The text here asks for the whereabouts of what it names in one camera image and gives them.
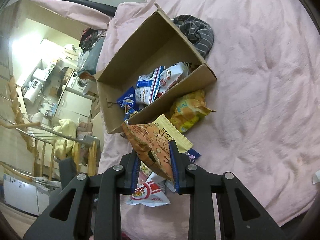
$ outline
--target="pink bedsheet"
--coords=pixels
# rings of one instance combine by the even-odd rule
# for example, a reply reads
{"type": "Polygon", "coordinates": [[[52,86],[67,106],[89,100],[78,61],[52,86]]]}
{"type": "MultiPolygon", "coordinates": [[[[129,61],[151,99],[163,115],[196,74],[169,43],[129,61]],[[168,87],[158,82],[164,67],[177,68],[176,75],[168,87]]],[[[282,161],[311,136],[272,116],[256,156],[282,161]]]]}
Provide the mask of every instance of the pink bedsheet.
{"type": "MultiPolygon", "coordinates": [[[[320,38],[298,0],[147,0],[120,4],[100,55],[103,69],[157,2],[168,14],[196,16],[215,40],[206,58],[217,75],[206,90],[217,110],[185,135],[209,172],[233,172],[279,225],[310,206],[320,168],[318,109],[320,38]]],[[[105,132],[99,173],[131,146],[105,132]]],[[[132,238],[187,239],[189,197],[168,194],[170,205],[122,203],[122,228],[132,238]]]]}

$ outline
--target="orange snack bag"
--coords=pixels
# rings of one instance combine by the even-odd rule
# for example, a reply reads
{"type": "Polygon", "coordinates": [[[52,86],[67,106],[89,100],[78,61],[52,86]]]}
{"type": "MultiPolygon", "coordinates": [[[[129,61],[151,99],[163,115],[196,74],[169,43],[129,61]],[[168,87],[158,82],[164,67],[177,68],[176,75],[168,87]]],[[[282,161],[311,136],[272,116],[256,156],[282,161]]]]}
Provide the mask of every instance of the orange snack bag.
{"type": "Polygon", "coordinates": [[[124,133],[141,161],[154,173],[173,181],[169,142],[154,124],[122,124],[124,133]]]}

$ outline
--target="yellow wrapper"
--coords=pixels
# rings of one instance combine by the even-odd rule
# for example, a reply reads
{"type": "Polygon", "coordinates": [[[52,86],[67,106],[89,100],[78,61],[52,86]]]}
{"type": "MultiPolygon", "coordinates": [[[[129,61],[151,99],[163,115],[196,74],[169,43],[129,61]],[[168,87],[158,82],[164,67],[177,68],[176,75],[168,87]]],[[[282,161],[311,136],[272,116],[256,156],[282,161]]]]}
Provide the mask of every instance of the yellow wrapper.
{"type": "Polygon", "coordinates": [[[206,107],[204,91],[197,90],[175,101],[170,109],[170,122],[183,133],[211,112],[215,111],[206,107]]]}
{"type": "Polygon", "coordinates": [[[176,141],[180,153],[185,153],[193,147],[193,144],[163,114],[155,119],[153,123],[162,131],[162,134],[166,136],[168,141],[176,141]]]}

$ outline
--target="blue wrapper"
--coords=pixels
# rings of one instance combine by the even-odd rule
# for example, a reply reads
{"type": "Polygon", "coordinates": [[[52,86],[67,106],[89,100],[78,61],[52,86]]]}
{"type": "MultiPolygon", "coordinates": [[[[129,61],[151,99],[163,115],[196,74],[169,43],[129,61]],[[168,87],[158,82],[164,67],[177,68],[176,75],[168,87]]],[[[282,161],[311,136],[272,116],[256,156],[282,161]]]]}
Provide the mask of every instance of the blue wrapper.
{"type": "Polygon", "coordinates": [[[196,159],[198,159],[201,154],[196,152],[194,149],[189,149],[187,155],[189,156],[189,160],[194,163],[196,159]]]}
{"type": "Polygon", "coordinates": [[[121,97],[119,97],[117,99],[117,103],[124,109],[125,120],[138,112],[138,110],[136,110],[137,105],[133,87],[130,87],[121,97]]]}

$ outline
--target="triangular cutout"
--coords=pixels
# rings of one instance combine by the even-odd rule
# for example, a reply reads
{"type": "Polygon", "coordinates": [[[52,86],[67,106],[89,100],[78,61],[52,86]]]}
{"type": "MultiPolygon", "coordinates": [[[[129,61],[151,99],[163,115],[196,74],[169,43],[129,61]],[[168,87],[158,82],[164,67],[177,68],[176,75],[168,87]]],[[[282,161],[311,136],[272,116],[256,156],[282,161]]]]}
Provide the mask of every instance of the triangular cutout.
{"type": "Polygon", "coordinates": [[[50,217],[59,219],[61,221],[67,221],[73,198],[75,197],[76,189],[70,190],[63,199],[54,207],[50,212],[50,217]]]}
{"type": "Polygon", "coordinates": [[[258,210],[252,205],[241,190],[235,188],[236,197],[239,203],[241,217],[243,221],[248,221],[260,216],[258,210]]]}

